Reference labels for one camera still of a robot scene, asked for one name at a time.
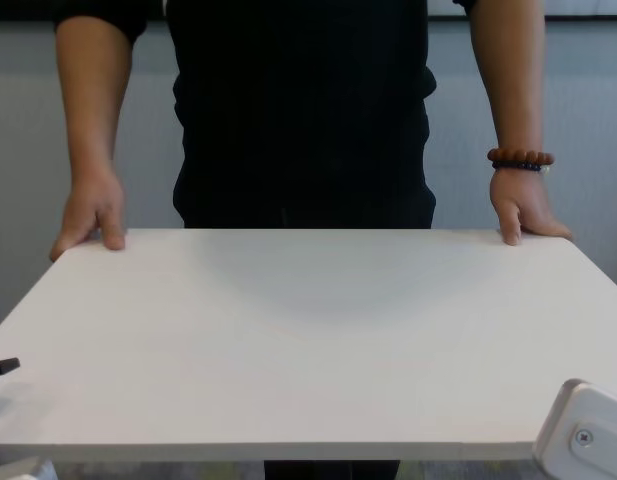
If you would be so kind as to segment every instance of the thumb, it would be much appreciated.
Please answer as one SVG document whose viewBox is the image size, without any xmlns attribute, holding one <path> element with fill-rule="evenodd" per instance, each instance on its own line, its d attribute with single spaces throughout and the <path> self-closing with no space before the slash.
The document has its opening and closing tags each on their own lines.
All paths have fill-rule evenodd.
<svg viewBox="0 0 617 480">
<path fill-rule="evenodd" d="M 64 225 L 50 251 L 50 260 L 56 262 L 66 250 L 79 245 L 90 234 L 89 225 L 83 222 L 77 225 Z"/>
<path fill-rule="evenodd" d="M 121 223 L 121 212 L 118 210 L 107 210 L 99 217 L 101 236 L 104 246 L 108 250 L 123 250 L 126 246 L 124 229 Z"/>
<path fill-rule="evenodd" d="M 518 245 L 521 241 L 521 223 L 519 222 L 519 207 L 512 201 L 506 201 L 495 206 L 499 216 L 501 235 L 508 245 Z"/>
<path fill-rule="evenodd" d="M 573 239 L 573 235 L 570 229 L 563 223 L 554 219 L 546 223 L 538 223 L 536 225 L 524 228 L 527 228 L 530 233 L 534 233 L 535 235 L 543 235 L 546 237 L 562 237 L 568 240 Z"/>
</svg>

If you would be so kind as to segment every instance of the man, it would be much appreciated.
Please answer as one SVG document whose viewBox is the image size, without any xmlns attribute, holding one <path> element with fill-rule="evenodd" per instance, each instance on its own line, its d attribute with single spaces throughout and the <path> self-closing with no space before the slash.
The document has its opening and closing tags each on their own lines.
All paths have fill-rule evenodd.
<svg viewBox="0 0 617 480">
<path fill-rule="evenodd" d="M 541 0 L 454 1 L 470 15 L 499 146 L 540 151 Z M 112 159 L 150 3 L 63 0 L 57 10 L 73 183 L 53 259 L 97 229 L 107 248 L 124 248 Z M 174 203 L 186 227 L 430 228 L 425 0 L 170 0 L 167 18 L 185 149 Z M 510 245 L 522 228 L 570 235 L 534 171 L 498 169 L 491 198 Z M 390 479 L 397 466 L 268 463 L 266 472 Z"/>
</svg>

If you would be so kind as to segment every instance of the white wall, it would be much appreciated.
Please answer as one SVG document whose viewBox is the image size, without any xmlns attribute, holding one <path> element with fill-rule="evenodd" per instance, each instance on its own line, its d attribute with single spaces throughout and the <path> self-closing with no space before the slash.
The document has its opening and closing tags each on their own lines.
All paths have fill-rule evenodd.
<svg viewBox="0 0 617 480">
<path fill-rule="evenodd" d="M 493 228 L 484 154 L 495 139 L 467 25 L 431 30 L 439 89 L 428 101 L 427 166 L 438 197 L 436 226 Z M 128 224 L 176 227 L 171 189 L 181 131 L 163 27 L 141 39 L 135 58 L 118 149 Z M 546 147 L 559 159 L 548 179 L 555 208 L 580 247 L 617 281 L 617 23 L 551 24 L 546 93 Z M 0 321 L 49 266 L 67 165 L 49 26 L 0 24 Z"/>
</svg>

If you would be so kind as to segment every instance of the tabletop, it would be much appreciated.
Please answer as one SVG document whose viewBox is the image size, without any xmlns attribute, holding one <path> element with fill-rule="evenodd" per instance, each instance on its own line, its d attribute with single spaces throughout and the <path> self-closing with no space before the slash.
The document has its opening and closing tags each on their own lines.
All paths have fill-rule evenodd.
<svg viewBox="0 0 617 480">
<path fill-rule="evenodd" d="M 0 326 L 0 459 L 529 458 L 569 378 L 617 393 L 617 286 L 495 232 L 131 231 Z"/>
</svg>

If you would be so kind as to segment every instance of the black shirt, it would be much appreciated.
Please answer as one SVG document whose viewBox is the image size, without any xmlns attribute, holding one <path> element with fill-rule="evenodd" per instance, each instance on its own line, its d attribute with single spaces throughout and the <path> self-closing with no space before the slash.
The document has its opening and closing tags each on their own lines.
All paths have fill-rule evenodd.
<svg viewBox="0 0 617 480">
<path fill-rule="evenodd" d="M 61 0 L 55 18 L 95 16 L 134 43 L 152 4 Z M 244 193 L 285 204 L 425 188 L 423 99 L 435 88 L 426 0 L 170 0 L 166 13 L 184 216 Z"/>
</svg>

